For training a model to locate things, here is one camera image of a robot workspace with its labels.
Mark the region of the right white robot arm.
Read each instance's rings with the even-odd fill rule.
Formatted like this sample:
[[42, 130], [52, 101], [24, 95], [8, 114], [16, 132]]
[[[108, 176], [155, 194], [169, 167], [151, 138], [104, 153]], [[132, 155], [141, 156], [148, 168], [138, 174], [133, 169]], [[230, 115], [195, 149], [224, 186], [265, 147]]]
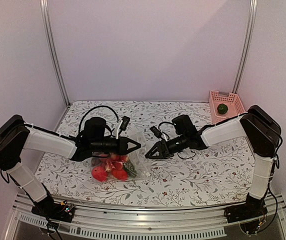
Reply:
[[278, 150], [283, 144], [280, 125], [258, 105], [216, 124], [205, 125], [200, 130], [186, 114], [175, 117], [171, 124], [177, 137], [169, 140], [164, 139], [155, 126], [150, 128], [159, 141], [145, 154], [147, 159], [165, 160], [184, 149], [201, 151], [236, 138], [246, 139], [254, 157], [254, 173], [241, 213], [245, 218], [257, 214], [275, 169], [280, 167]]

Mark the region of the red orange fake mango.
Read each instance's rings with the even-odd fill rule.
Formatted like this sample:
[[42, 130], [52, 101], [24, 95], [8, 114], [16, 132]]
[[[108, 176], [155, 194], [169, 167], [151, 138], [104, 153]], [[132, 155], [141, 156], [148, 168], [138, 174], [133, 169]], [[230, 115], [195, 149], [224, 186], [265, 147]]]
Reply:
[[120, 169], [120, 170], [113, 169], [111, 171], [111, 175], [115, 179], [120, 180], [120, 181], [126, 181], [128, 179], [128, 173], [124, 169]]

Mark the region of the red fake apple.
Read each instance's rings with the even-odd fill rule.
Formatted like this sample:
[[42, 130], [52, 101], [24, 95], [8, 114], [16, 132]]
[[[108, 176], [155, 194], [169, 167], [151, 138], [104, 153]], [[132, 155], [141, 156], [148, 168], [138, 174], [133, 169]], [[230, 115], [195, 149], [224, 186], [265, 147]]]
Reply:
[[99, 182], [105, 182], [108, 179], [108, 173], [106, 172], [105, 168], [100, 165], [94, 167], [91, 174], [92, 177]]

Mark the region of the clear zip top bag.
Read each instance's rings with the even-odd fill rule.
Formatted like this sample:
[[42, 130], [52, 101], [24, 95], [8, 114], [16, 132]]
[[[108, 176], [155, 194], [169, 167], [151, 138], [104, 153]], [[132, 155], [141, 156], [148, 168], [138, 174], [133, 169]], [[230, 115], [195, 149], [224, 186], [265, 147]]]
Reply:
[[151, 177], [151, 160], [145, 158], [148, 142], [143, 132], [130, 136], [141, 148], [127, 154], [95, 153], [91, 157], [91, 177], [98, 183], [142, 181]]

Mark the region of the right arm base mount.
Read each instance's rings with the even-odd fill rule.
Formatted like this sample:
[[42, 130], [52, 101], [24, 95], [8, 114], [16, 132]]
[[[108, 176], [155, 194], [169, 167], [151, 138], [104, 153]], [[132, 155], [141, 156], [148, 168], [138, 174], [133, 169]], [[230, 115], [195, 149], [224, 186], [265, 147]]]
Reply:
[[231, 205], [224, 209], [224, 216], [228, 223], [242, 222], [240, 229], [247, 235], [257, 234], [266, 220], [268, 213], [264, 199], [256, 199], [249, 194], [245, 203]]

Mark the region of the green fake pepper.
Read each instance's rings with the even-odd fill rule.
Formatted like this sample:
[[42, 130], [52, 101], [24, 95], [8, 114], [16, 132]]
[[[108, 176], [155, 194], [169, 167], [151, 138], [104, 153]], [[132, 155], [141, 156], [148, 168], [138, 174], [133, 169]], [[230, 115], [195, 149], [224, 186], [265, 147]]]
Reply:
[[216, 109], [219, 115], [225, 115], [229, 110], [228, 106], [224, 103], [220, 103]]

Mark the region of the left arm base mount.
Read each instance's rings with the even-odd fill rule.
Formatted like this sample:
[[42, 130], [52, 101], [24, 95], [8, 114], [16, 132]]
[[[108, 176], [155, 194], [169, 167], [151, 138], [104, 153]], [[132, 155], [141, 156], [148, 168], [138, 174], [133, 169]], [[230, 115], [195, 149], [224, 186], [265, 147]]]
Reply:
[[34, 202], [31, 212], [35, 215], [71, 223], [75, 214], [75, 205], [66, 200], [57, 203], [52, 197], [46, 197], [40, 202]]

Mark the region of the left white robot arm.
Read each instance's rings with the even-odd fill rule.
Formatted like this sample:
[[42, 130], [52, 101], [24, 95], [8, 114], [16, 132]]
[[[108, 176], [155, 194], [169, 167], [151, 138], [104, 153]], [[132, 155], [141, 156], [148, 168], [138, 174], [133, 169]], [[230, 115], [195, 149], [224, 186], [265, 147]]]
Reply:
[[129, 117], [123, 117], [110, 135], [105, 119], [92, 117], [85, 121], [77, 136], [63, 136], [58, 133], [26, 123], [20, 115], [13, 115], [0, 128], [0, 170], [6, 172], [29, 196], [34, 206], [46, 217], [57, 213], [57, 205], [47, 188], [22, 164], [24, 150], [49, 153], [82, 162], [94, 153], [127, 155], [141, 148], [141, 144], [121, 136], [129, 124]]

